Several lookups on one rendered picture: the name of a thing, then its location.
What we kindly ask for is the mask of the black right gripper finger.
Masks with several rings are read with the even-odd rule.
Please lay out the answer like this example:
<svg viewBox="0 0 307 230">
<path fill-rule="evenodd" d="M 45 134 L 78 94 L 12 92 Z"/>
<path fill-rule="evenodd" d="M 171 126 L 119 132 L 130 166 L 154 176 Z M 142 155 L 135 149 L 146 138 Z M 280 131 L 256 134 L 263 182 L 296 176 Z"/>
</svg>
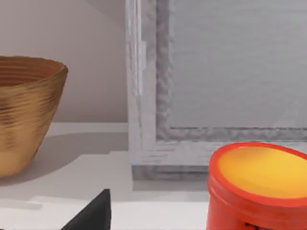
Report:
<svg viewBox="0 0 307 230">
<path fill-rule="evenodd" d="M 111 193 L 104 189 L 60 230 L 110 230 Z"/>
</svg>

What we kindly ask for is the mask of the brown woven basket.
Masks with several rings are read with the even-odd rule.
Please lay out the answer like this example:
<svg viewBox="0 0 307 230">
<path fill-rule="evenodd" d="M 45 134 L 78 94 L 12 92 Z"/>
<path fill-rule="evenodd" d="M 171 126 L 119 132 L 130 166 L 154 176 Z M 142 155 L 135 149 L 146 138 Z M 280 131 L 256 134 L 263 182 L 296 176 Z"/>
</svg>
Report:
<svg viewBox="0 0 307 230">
<path fill-rule="evenodd" d="M 42 57 L 0 56 L 0 178 L 34 159 L 57 111 L 68 67 Z"/>
</svg>

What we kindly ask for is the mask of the red can with yellow lid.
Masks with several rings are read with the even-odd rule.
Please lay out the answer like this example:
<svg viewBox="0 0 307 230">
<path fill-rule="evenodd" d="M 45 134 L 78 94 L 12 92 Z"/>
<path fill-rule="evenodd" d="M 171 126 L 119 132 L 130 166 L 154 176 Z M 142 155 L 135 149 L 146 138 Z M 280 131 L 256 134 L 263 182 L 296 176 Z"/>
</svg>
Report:
<svg viewBox="0 0 307 230">
<path fill-rule="evenodd" d="M 209 161 L 206 230 L 307 230 L 307 154 L 262 142 L 218 148 Z"/>
</svg>

